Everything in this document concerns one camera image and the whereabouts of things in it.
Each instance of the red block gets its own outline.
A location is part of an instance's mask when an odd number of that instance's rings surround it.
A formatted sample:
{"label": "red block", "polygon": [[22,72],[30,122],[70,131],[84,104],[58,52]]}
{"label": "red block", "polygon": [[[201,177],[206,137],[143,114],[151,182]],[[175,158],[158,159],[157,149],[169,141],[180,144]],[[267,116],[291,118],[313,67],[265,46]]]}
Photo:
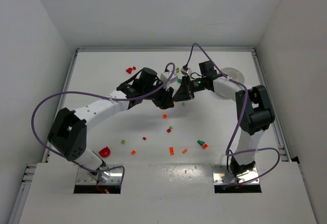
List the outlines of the red block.
{"label": "red block", "polygon": [[170,151],[170,155],[174,155],[175,154],[174,147],[169,147],[169,151]]}
{"label": "red block", "polygon": [[110,149],[106,146],[101,151],[99,151],[101,157],[106,158],[110,155]]}
{"label": "red block", "polygon": [[133,68],[128,68],[128,69],[126,69],[126,71],[127,71],[129,74],[132,74]]}

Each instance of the white wall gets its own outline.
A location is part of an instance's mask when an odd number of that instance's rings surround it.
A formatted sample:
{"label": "white wall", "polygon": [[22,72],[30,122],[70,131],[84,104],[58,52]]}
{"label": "white wall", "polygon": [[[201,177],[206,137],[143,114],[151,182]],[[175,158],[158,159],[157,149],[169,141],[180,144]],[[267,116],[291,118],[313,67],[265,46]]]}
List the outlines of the white wall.
{"label": "white wall", "polygon": [[[42,159],[30,118],[43,97],[62,89],[71,53],[40,0],[0,0],[0,223],[7,223],[27,163]],[[58,100],[37,117],[43,139]]]}
{"label": "white wall", "polygon": [[327,0],[282,0],[260,42],[292,155],[319,223],[327,223]]}
{"label": "white wall", "polygon": [[66,43],[256,46],[280,0],[41,0]]}

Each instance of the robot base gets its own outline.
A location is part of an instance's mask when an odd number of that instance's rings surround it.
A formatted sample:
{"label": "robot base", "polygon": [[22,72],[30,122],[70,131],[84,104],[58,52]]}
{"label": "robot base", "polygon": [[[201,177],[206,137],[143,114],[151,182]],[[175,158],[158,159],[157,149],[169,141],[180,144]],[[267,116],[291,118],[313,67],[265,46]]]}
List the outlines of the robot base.
{"label": "robot base", "polygon": [[[109,168],[119,165],[107,165]],[[120,194],[120,182],[122,180],[123,169],[118,168],[105,172],[107,181],[99,182],[98,187],[101,190],[107,190],[111,194]],[[74,193],[102,193],[97,189],[97,181],[91,177],[90,173],[84,169],[78,168]]]}
{"label": "robot base", "polygon": [[233,183],[242,183],[258,176],[256,166],[250,171],[237,175],[229,181],[225,176],[226,165],[213,165],[215,193],[261,193],[260,180],[240,185],[229,186]]}

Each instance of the white table surface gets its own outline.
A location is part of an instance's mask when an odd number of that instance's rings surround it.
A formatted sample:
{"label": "white table surface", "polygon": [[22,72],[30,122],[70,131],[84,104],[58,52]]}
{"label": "white table surface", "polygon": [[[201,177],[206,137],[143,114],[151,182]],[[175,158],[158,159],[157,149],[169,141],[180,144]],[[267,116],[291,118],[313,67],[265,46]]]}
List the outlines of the white table surface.
{"label": "white table surface", "polygon": [[[209,54],[221,68],[240,70],[246,84],[259,84],[250,52]],[[68,90],[106,95],[130,77],[125,72],[128,67],[146,66],[160,73],[170,61],[181,67],[188,55],[79,53]],[[202,61],[206,61],[205,57],[194,53],[192,70],[198,71]],[[64,106],[74,109],[94,100],[68,95]],[[262,193],[214,193],[211,165],[225,163],[224,152],[236,121],[234,102],[209,91],[196,93],[186,106],[177,104],[160,110],[151,101],[144,101],[116,114],[95,127],[87,143],[95,152],[108,146],[111,155],[105,161],[124,164],[121,194],[73,194],[77,166],[51,154],[49,163],[37,166],[20,224],[315,223],[296,163],[280,163],[263,177]],[[170,125],[174,128],[168,134]],[[202,150],[197,140],[208,143],[208,149]],[[171,146],[175,148],[174,156],[169,154]],[[267,146],[277,146],[272,128],[266,131],[259,147]],[[181,153],[184,148],[188,149],[186,154]],[[131,155],[131,150],[136,150],[136,155]],[[274,152],[258,153],[259,173],[269,169],[275,160]]]}
{"label": "white table surface", "polygon": [[[233,67],[240,70],[246,84],[259,85],[254,62],[250,52],[209,52],[221,68]],[[69,83],[69,91],[84,91],[107,95],[131,75],[126,68],[149,67],[160,75],[166,63],[174,62],[182,67],[189,52],[97,52],[79,53]],[[190,67],[199,72],[199,62],[206,61],[200,52],[194,52]],[[67,95],[63,107],[76,109],[87,105],[96,98]],[[236,104],[211,91],[195,93],[195,99],[176,103],[174,108],[160,110],[151,101],[110,117],[91,130],[87,137],[88,146],[95,152],[108,146],[111,150],[107,163],[220,163],[225,162],[225,150],[237,122]],[[239,133],[232,150],[236,149]],[[209,148],[202,150],[196,143],[205,141]],[[170,156],[169,147],[175,148]],[[277,142],[272,126],[265,132],[260,147],[276,147]],[[257,160],[274,162],[274,152],[265,151]],[[55,154],[50,162],[61,161]]]}

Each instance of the orange block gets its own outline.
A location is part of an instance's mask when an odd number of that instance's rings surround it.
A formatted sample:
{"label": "orange block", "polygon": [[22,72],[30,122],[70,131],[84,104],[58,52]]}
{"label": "orange block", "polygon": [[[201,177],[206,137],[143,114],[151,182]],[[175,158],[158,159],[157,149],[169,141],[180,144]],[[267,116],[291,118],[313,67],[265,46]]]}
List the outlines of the orange block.
{"label": "orange block", "polygon": [[174,155],[174,147],[169,147],[170,155]]}

